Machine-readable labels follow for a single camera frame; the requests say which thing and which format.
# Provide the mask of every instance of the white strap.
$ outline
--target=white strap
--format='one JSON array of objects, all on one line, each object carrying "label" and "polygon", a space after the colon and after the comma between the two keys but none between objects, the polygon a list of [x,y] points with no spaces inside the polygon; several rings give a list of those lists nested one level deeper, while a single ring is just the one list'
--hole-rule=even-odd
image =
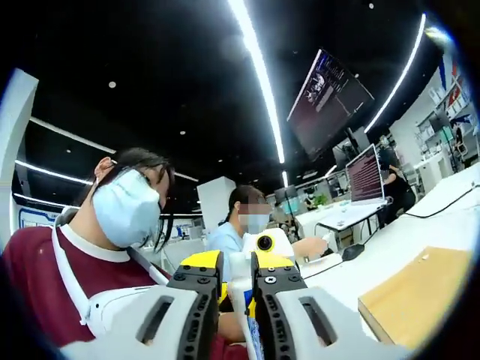
[{"label": "white strap", "polygon": [[159,285],[167,285],[168,279],[163,275],[151,262],[149,262],[141,253],[137,250],[129,247],[127,249],[128,254],[132,259],[139,263],[150,275],[150,278]]},{"label": "white strap", "polygon": [[62,216],[59,215],[55,219],[55,224],[52,229],[52,244],[53,252],[55,253],[55,258],[57,260],[58,270],[60,271],[61,279],[63,284],[67,289],[67,293],[70,296],[73,304],[75,305],[76,310],[80,315],[80,324],[85,325],[86,320],[90,315],[90,302],[87,295],[83,292],[82,287],[77,281],[70,264],[68,263],[67,255],[62,249],[59,243],[59,237],[57,236],[57,228],[61,222]]}]

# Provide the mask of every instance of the computer mouse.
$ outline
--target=computer mouse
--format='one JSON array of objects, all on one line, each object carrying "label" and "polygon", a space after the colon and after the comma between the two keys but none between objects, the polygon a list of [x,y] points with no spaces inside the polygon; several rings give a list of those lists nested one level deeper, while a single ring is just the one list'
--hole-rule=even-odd
[{"label": "computer mouse", "polygon": [[349,261],[355,259],[358,255],[363,253],[365,250],[365,245],[363,244],[354,244],[352,246],[347,247],[342,254],[343,261]]}]

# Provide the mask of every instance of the person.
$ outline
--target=person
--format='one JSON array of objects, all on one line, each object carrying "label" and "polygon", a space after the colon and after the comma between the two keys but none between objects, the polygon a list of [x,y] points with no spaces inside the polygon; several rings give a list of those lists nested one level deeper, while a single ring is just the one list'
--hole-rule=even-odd
[{"label": "person", "polygon": [[461,152],[461,146],[464,144],[464,136],[462,134],[462,130],[460,129],[460,125],[457,122],[453,123],[453,130],[455,136],[454,147]]},{"label": "person", "polygon": [[416,196],[410,185],[399,175],[398,168],[380,161],[380,169],[388,172],[383,189],[385,196],[391,198],[391,203],[384,209],[382,217],[385,224],[390,224],[397,218],[398,210],[407,212],[415,205]]},{"label": "person", "polygon": [[314,200],[315,200],[315,194],[314,193],[308,193],[304,203],[307,206],[307,210],[309,212],[312,211],[312,210],[315,210],[317,208],[315,206]]},{"label": "person", "polygon": [[[84,313],[83,299],[89,302],[107,290],[165,284],[170,277],[145,258],[148,265],[142,263],[140,253],[131,247],[153,242],[161,249],[168,242],[172,216],[159,246],[164,232],[161,212],[174,185],[169,162],[145,149],[132,148],[115,160],[103,158],[94,176],[78,210],[64,209],[53,229],[19,229],[2,254],[12,284],[40,330],[57,347],[90,341],[101,333]],[[228,317],[219,320],[219,335],[228,334],[230,322]],[[214,339],[214,359],[223,359],[220,355],[227,341],[221,336]],[[247,358],[245,349],[237,350],[239,359]]]},{"label": "person", "polygon": [[271,215],[271,218],[275,223],[278,224],[278,227],[280,227],[283,231],[287,232],[290,228],[290,219],[287,214],[285,214],[285,211],[282,209],[281,203],[275,203],[274,211]]},{"label": "person", "polygon": [[[242,251],[245,233],[258,234],[266,229],[272,207],[263,193],[250,185],[240,185],[229,197],[226,222],[207,235],[207,250],[223,251],[223,281],[231,280],[229,255]],[[293,243],[295,257],[323,254],[325,240],[317,237],[304,238]]]}]

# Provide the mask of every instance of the white collar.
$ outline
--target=white collar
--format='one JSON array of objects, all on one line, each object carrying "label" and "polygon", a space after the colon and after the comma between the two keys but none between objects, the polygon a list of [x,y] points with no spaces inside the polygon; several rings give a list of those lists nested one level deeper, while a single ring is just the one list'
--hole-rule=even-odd
[{"label": "white collar", "polygon": [[100,260],[110,261],[111,263],[125,263],[130,260],[130,256],[128,255],[128,252],[126,250],[108,250],[92,244],[91,242],[86,241],[83,237],[74,232],[70,225],[68,225],[67,223],[60,226],[60,231],[75,248],[91,257]]}]

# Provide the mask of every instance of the wooden board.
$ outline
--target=wooden board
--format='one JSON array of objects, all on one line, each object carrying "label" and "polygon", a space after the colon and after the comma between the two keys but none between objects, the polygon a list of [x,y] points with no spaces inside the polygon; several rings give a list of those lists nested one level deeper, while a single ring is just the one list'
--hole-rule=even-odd
[{"label": "wooden board", "polygon": [[439,325],[463,286],[470,251],[426,247],[410,264],[358,299],[382,342],[414,350]]}]

